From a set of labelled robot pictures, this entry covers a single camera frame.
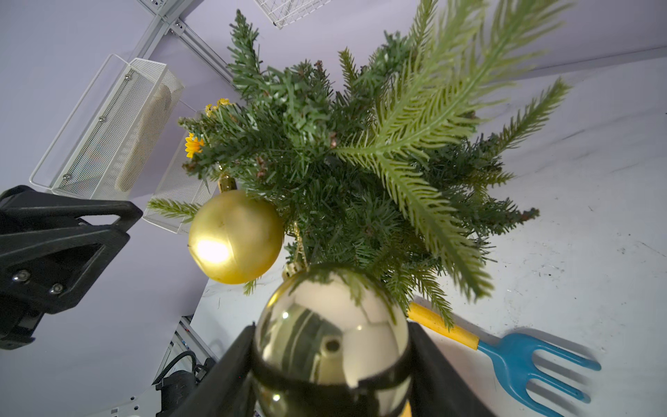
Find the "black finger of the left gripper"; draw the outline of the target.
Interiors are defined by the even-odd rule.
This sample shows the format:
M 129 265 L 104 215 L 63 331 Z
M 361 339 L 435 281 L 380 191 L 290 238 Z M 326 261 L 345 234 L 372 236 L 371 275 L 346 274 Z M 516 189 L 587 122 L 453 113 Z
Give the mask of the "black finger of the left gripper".
M 34 342 L 43 316 L 78 305 L 130 239 L 142 210 L 25 185 L 1 195 L 1 347 Z

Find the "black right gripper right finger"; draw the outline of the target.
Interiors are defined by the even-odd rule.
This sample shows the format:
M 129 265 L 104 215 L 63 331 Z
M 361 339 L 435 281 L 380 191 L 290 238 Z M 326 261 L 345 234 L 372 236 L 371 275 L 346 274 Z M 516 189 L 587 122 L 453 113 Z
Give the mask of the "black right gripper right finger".
M 418 323 L 408 324 L 413 386 L 411 413 L 420 417 L 494 417 Z

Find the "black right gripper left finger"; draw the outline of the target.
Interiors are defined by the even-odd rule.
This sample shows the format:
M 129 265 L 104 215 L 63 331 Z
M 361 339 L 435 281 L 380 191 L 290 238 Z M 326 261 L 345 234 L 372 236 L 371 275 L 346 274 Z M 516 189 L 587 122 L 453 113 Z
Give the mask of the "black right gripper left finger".
M 195 391 L 171 415 L 254 416 L 256 397 L 250 383 L 255 325 L 244 328 Z

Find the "shiny gold ball ornament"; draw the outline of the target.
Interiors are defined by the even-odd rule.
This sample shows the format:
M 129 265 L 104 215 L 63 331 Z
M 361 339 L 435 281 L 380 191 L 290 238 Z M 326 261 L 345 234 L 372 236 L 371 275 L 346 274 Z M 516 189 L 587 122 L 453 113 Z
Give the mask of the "shiny gold ball ornament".
M 402 416 L 412 385 L 403 310 L 385 261 L 315 262 L 304 235 L 256 326 L 252 387 L 265 416 Z

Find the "matte gold ball ornament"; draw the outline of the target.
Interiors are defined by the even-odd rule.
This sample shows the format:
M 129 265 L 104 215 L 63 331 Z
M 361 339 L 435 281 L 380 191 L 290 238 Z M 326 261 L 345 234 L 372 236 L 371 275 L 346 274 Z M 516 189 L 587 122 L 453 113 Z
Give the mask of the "matte gold ball ornament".
M 222 177 L 220 194 L 209 199 L 189 228 L 189 253 L 203 274 L 227 285 L 251 283 L 276 262 L 284 222 L 269 201 L 238 189 Z

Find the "small green christmas tree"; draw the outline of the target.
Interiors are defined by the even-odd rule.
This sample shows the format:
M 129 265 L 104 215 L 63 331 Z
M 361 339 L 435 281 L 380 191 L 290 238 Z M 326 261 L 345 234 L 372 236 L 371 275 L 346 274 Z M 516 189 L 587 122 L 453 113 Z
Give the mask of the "small green christmas tree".
M 489 191 L 512 178 L 503 152 L 541 130 L 569 88 L 554 82 L 491 135 L 479 133 L 477 113 L 568 6 L 422 1 L 408 34 L 387 35 L 367 64 L 340 52 L 340 91 L 321 62 L 264 66 L 258 29 L 237 14 L 230 69 L 241 99 L 180 121 L 208 139 L 184 170 L 206 182 L 227 175 L 271 202 L 292 239 L 290 262 L 297 229 L 309 261 L 383 259 L 381 281 L 401 307 L 424 295 L 451 321 L 439 278 L 470 300 L 490 295 L 490 237 L 540 213 Z

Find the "blue yellow garden fork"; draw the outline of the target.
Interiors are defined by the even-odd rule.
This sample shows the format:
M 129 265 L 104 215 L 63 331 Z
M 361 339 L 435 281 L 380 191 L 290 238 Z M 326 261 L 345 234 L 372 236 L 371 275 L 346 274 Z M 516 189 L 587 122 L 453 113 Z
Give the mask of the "blue yellow garden fork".
M 494 345 L 488 344 L 483 342 L 474 333 L 457 325 L 448 326 L 440 314 L 416 302 L 410 303 L 407 317 L 439 335 L 443 335 L 469 349 L 486 354 L 493 363 L 496 380 L 505 392 L 512 396 L 514 400 L 536 413 L 550 417 L 559 415 L 555 410 L 537 403 L 529 396 L 527 384 L 531 380 L 544 382 L 550 387 L 568 394 L 583 403 L 591 401 L 588 394 L 539 370 L 534 364 L 533 354 L 538 350 L 542 350 L 594 371 L 601 370 L 601 365 L 597 361 L 587 359 L 573 352 L 561 349 L 561 347 L 549 342 L 521 333 L 512 333 L 502 337 Z

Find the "white mesh wall shelf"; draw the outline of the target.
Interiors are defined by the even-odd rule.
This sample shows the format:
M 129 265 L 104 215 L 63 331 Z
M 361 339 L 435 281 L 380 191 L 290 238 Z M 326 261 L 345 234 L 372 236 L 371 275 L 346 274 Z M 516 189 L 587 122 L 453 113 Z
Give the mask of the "white mesh wall shelf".
M 134 187 L 115 190 L 137 140 L 139 123 L 162 85 L 172 92 L 171 115 Z M 213 182 L 184 170 L 187 132 L 179 125 L 196 111 L 182 100 L 185 87 L 167 64 L 109 55 L 34 168 L 29 182 L 51 194 L 96 200 L 153 199 L 202 205 Z

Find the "aluminium frame corner post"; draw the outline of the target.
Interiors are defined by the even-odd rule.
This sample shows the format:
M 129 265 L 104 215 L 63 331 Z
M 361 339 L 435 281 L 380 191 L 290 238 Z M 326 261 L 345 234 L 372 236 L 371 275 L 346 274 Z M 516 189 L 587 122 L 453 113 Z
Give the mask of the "aluminium frame corner post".
M 174 36 L 227 83 L 232 83 L 227 63 L 183 20 L 188 10 L 196 8 L 196 1 L 138 0 L 137 3 L 149 13 L 151 21 L 130 53 L 130 60 L 149 59 L 165 36 Z

